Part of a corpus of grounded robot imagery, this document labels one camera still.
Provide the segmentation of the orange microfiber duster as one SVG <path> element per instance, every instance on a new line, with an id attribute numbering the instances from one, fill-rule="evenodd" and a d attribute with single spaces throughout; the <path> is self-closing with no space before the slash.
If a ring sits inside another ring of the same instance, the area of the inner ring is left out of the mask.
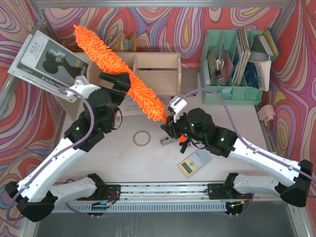
<path id="1" fill-rule="evenodd" d="M 181 58 L 178 53 L 113 52 L 93 31 L 75 25 L 77 45 L 92 65 L 112 76 L 128 76 L 127 95 L 135 101 L 148 119 L 167 119 L 160 96 L 178 96 L 181 87 Z"/>

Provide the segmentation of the gold grey calculator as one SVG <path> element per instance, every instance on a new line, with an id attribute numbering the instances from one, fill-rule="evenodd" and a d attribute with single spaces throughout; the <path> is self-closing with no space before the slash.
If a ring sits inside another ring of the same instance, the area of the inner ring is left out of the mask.
<path id="1" fill-rule="evenodd" d="M 208 151 L 197 149 L 181 161 L 178 167 L 186 177 L 190 177 L 211 160 L 212 155 Z"/>

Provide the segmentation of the clear tape roll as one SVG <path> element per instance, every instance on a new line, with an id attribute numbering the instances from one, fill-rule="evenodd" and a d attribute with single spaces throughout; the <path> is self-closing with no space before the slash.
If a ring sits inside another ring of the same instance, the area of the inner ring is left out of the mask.
<path id="1" fill-rule="evenodd" d="M 139 130 L 133 135 L 133 143 L 138 147 L 145 147 L 151 141 L 151 135 L 145 130 Z"/>

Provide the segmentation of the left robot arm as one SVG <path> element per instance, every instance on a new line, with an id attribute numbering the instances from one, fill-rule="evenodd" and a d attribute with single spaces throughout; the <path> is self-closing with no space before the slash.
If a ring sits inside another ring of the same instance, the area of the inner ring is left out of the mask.
<path id="1" fill-rule="evenodd" d="M 22 217 L 38 222 L 60 204 L 78 198 L 100 198 L 106 190 L 97 174 L 89 174 L 75 182 L 56 186 L 61 174 L 78 158 L 86 155 L 105 134 L 116 130 L 115 118 L 119 105 L 131 87 L 128 73 L 101 73 L 101 80 L 114 84 L 108 89 L 90 84 L 86 77 L 77 76 L 71 87 L 61 87 L 60 93 L 75 95 L 84 103 L 84 111 L 65 131 L 51 154 L 27 177 L 9 182 L 5 191 Z"/>

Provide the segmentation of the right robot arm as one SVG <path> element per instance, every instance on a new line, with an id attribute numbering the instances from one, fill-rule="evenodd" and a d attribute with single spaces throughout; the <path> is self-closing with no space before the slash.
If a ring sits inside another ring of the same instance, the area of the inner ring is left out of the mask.
<path id="1" fill-rule="evenodd" d="M 213 155 L 241 160 L 266 172 L 266 176 L 229 173 L 223 185 L 226 195 L 234 198 L 248 193 L 269 194 L 296 207 L 306 206 L 313 170 L 309 160 L 290 160 L 261 149 L 235 131 L 216 126 L 212 116 L 201 108 L 188 113 L 172 107 L 168 110 L 171 114 L 161 129 L 180 140 L 181 153 L 187 143 L 199 142 Z"/>

